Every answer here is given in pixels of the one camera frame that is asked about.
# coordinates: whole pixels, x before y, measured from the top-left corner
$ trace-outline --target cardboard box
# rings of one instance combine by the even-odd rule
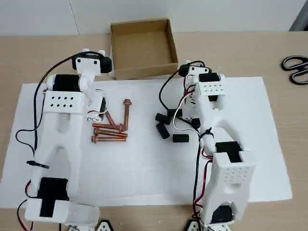
[[[178,57],[167,18],[111,24],[116,79],[173,74]]]

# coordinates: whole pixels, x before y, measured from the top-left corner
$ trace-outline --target white plastic part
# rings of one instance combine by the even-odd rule
[[[79,196],[81,137],[87,122],[89,110],[99,111],[103,99],[102,92],[96,92],[93,86],[95,76],[101,74],[98,59],[77,58],[76,67],[81,77],[79,88],[81,92],[52,91],[55,75],[47,79],[45,104],[43,108],[42,130],[34,161],[49,165],[52,157],[63,150],[70,163],[70,174],[66,187],[71,201],[57,200],[53,217],[40,216],[42,200],[29,198],[26,207],[26,219],[66,223],[77,226],[80,231],[93,231],[93,226],[99,217],[98,207],[80,205],[74,201]],[[31,176],[32,193],[37,194],[41,178],[47,176],[48,169],[33,166]]]
[[[211,178],[204,194],[204,206],[200,210],[201,221],[205,226],[211,223],[213,212],[221,205],[231,207],[233,221],[243,217],[249,198],[251,177],[256,166],[254,157],[248,152],[247,144],[243,142],[239,132],[228,120],[228,115],[224,114],[225,97],[228,96],[225,90],[224,75],[218,74],[220,81],[200,82],[199,74],[207,72],[207,68],[190,66],[187,76],[192,76],[192,78],[187,78],[186,83],[187,85],[195,84],[195,91],[191,97],[187,98],[182,107],[183,118],[199,118],[201,134],[210,128],[212,128],[211,131],[215,128],[223,128],[244,151],[239,152],[242,162],[231,163],[227,153],[216,153],[215,135],[202,137],[200,144],[204,147],[205,153],[214,157]],[[215,102],[211,102],[209,96],[218,96],[218,98]],[[224,231],[221,227],[216,226],[216,228],[218,231]]]
[[[185,231],[199,231],[199,229],[198,229],[198,222],[197,221],[192,221]]]
[[[231,231],[227,224],[211,224],[208,227],[205,227],[204,231]]]
[[[247,206],[256,161],[250,152],[239,152],[242,162],[231,163],[227,153],[214,153],[211,178],[206,186],[201,219],[210,224],[214,211],[230,205],[233,220],[241,220]]]
[[[78,74],[82,74],[85,70],[87,70],[93,76],[101,75],[101,65],[99,59],[77,58],[76,68]]]
[[[112,229],[109,226],[108,222],[102,221],[96,231],[112,231]]]
[[[77,91],[46,91],[44,113],[71,113],[82,115],[87,101],[86,95]]]
[[[47,90],[53,90],[53,85],[54,85],[54,79],[55,78],[56,78],[56,75],[48,76],[47,82],[46,82]]]
[[[224,82],[198,82],[196,84],[196,91],[201,96],[225,95]]]
[[[205,226],[201,223],[202,231],[231,231],[227,224],[211,224]],[[185,231],[199,231],[197,221],[192,221]]]
[[[40,209],[42,199],[28,198],[25,218],[27,220],[73,224],[83,226],[95,226],[100,215],[98,207],[91,205],[79,205],[70,201],[56,200],[51,218],[41,217]]]
[[[68,231],[95,231],[94,227],[69,225]]]

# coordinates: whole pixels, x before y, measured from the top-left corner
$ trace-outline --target scissors handle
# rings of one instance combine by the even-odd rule
[[[295,72],[293,74],[290,75],[290,81],[296,85],[307,85],[308,84],[308,80],[306,81],[299,81],[299,80],[296,80],[296,77],[298,76],[302,76],[304,74],[307,74],[308,73],[308,69],[304,69],[302,71],[299,71],[299,72]]]
[[[290,60],[300,60],[302,61],[302,63],[288,66],[286,63]],[[301,55],[292,55],[292,56],[286,57],[281,63],[281,68],[284,71],[292,71],[292,70],[301,71],[305,69],[305,66],[308,66],[308,58],[305,56],[301,56]]]
[[[297,60],[297,61],[302,61],[302,63],[295,64],[295,65],[287,65],[287,62],[290,60]],[[308,84],[308,79],[305,81],[300,81],[297,80],[298,76],[302,76],[304,74],[308,73],[308,58],[305,56],[301,55],[292,55],[289,57],[286,57],[282,62],[281,62],[281,68],[284,71],[292,71],[292,70],[297,70],[297,72],[294,72],[293,74],[290,75],[290,81],[296,85],[306,85]]]

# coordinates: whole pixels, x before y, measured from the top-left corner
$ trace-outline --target copper bolt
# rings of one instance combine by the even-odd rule
[[[125,142],[126,138],[124,138],[124,137],[97,137],[97,136],[92,136],[91,141],[92,141],[92,143],[107,142],[107,141]]]
[[[126,133],[120,133],[120,132],[115,132],[115,131],[107,131],[107,130],[101,130],[99,128],[94,128],[93,131],[94,135],[108,135],[108,136],[118,136],[118,137],[127,137]]]
[[[113,130],[118,130],[119,132],[124,131],[124,126],[123,126],[123,124],[111,125],[111,124],[98,124],[98,123],[93,123],[93,124],[92,124],[92,127],[94,127],[94,128],[113,129]]]
[[[131,106],[130,99],[125,99],[123,104],[125,105],[125,113],[124,113],[124,131],[128,130],[128,117],[129,117],[129,106]]]
[[[107,119],[108,119],[108,121],[109,121],[109,124],[115,125],[115,122],[114,122],[114,120],[111,118],[111,115],[109,114],[108,111],[105,113],[105,115],[106,115],[106,117],[107,117]]]

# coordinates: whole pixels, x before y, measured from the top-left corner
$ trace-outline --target white foam board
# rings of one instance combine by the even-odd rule
[[[123,100],[130,98],[128,140],[123,143],[90,142],[91,123],[84,132],[80,201],[100,206],[191,204],[197,135],[190,133],[189,143],[172,143],[158,134],[154,120],[157,112],[165,113],[158,92],[165,80],[125,80],[97,82],[110,98],[110,114],[116,123],[123,122]],[[175,108],[181,96],[182,79],[172,80],[162,98]],[[250,140],[257,160],[251,183],[250,202],[292,198],[287,169],[277,131],[261,77],[227,78],[227,106],[230,121]],[[36,84],[23,84],[16,108],[0,184],[0,207],[13,208],[25,198],[24,187],[31,175],[29,148],[15,141],[20,128],[33,127],[33,92]],[[172,126],[169,132],[179,133]],[[226,139],[221,130],[216,134]],[[32,142],[33,134],[21,134]],[[200,160],[201,183],[205,160]],[[50,163],[49,176],[67,177],[69,164],[58,154]]]

